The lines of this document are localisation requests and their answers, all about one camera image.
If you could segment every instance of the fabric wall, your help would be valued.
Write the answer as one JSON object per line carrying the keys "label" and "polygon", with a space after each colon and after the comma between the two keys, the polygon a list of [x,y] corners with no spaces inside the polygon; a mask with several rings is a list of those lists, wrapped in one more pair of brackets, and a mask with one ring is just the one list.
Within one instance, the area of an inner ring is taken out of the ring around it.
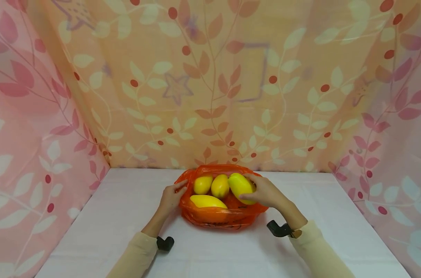
{"label": "fabric wall", "polygon": [[34,277],[109,168],[18,7],[0,0],[0,278]]}

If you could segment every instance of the beige sleeve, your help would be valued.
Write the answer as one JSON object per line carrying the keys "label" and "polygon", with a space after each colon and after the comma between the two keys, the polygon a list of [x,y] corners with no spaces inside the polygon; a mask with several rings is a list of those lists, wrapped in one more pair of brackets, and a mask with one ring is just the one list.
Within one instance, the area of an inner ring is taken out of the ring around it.
{"label": "beige sleeve", "polygon": [[141,278],[156,255],[156,242],[142,232],[135,234],[107,278]]}
{"label": "beige sleeve", "polygon": [[313,220],[301,229],[298,238],[290,238],[298,255],[306,262],[314,278],[354,278],[342,259],[326,242]]}

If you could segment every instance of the yellow mango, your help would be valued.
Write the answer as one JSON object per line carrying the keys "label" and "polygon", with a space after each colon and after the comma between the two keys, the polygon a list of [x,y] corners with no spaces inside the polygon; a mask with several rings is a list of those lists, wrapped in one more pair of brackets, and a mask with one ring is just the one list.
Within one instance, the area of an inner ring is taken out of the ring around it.
{"label": "yellow mango", "polygon": [[256,203],[254,201],[242,200],[239,197],[241,194],[250,194],[254,193],[257,190],[257,188],[249,179],[246,179],[240,173],[233,173],[232,175],[230,175],[228,183],[233,195],[235,195],[237,199],[240,200],[240,202],[242,202],[245,205],[253,205]]}
{"label": "yellow mango", "polygon": [[190,201],[192,201],[199,208],[227,208],[227,206],[220,199],[209,195],[192,195],[190,196]]}
{"label": "yellow mango", "polygon": [[227,175],[218,175],[211,183],[211,194],[218,198],[224,199],[229,193],[229,184],[227,182]]}
{"label": "yellow mango", "polygon": [[209,192],[213,178],[211,175],[200,176],[193,183],[193,191],[195,194],[204,195]]}

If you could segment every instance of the plastic bag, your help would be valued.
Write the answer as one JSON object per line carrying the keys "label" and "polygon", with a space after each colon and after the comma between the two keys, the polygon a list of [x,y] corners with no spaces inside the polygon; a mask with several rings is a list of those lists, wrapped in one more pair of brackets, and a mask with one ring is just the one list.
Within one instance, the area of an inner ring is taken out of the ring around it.
{"label": "plastic bag", "polygon": [[240,230],[252,225],[257,216],[264,213],[268,207],[264,207],[258,203],[254,205],[245,205],[240,202],[232,192],[230,192],[225,199],[222,199],[227,206],[227,209],[217,207],[198,208],[190,201],[190,196],[194,194],[193,183],[196,178],[205,174],[211,174],[213,178],[215,178],[220,174],[230,175],[232,173],[251,173],[260,176],[246,167],[230,164],[204,165],[199,166],[195,170],[187,170],[184,172],[175,182],[178,183],[187,179],[189,180],[186,185],[187,191],[181,197],[179,205],[182,210],[182,217],[193,225],[201,227]]}

